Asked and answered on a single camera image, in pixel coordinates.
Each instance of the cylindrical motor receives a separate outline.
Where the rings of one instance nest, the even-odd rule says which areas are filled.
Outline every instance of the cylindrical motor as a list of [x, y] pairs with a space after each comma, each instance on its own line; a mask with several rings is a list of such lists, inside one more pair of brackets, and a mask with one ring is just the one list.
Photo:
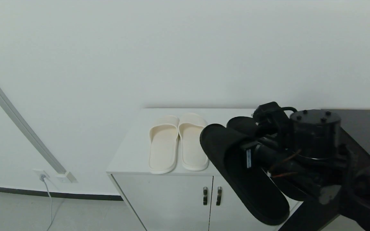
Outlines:
[[305, 161], [333, 158], [338, 152], [340, 120], [326, 110], [297, 111], [290, 116], [293, 124], [293, 148]]

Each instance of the gray floor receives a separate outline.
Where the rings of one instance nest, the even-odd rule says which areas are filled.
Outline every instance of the gray floor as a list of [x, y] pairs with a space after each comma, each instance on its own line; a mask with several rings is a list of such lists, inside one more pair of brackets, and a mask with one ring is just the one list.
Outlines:
[[[0, 193], [0, 231], [45, 231], [50, 220], [48, 197]], [[50, 231], [138, 231], [140, 223], [123, 201], [53, 198], [56, 217]], [[339, 216], [323, 231], [362, 231]]]

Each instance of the white wall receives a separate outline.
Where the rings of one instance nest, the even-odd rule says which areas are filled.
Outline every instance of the white wall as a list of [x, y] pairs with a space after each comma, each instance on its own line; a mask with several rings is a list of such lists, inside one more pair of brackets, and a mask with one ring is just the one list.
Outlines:
[[[0, 86], [79, 181], [59, 191], [116, 194], [141, 107], [370, 108], [370, 2], [0, 1]], [[0, 186], [43, 190], [12, 129]]]

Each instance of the power cord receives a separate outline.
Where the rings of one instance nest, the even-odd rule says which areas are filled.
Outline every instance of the power cord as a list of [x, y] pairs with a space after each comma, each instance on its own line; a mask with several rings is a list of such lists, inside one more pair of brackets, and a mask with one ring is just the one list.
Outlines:
[[50, 199], [50, 201], [51, 201], [51, 221], [50, 221], [50, 224], [49, 224], [49, 226], [48, 226], [48, 228], [47, 228], [47, 231], [48, 231], [48, 230], [49, 230], [49, 228], [51, 227], [52, 222], [54, 221], [54, 219], [52, 219], [52, 197], [51, 197], [51, 194], [49, 193], [47, 183], [45, 182], [45, 178], [47, 178], [47, 176], [46, 176], [46, 175], [44, 175], [44, 174], [41, 174], [41, 175], [40, 175], [40, 180], [41, 180], [42, 182], [44, 182], [45, 187], [47, 188], [47, 193], [48, 193], [49, 199]]

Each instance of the power outlet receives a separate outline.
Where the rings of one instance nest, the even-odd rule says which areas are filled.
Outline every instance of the power outlet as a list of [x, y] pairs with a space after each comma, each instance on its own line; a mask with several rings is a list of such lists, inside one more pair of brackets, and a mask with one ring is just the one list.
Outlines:
[[33, 171], [38, 176], [38, 178], [40, 177], [41, 174], [44, 174], [47, 178], [49, 178], [49, 175], [42, 169], [33, 169]]

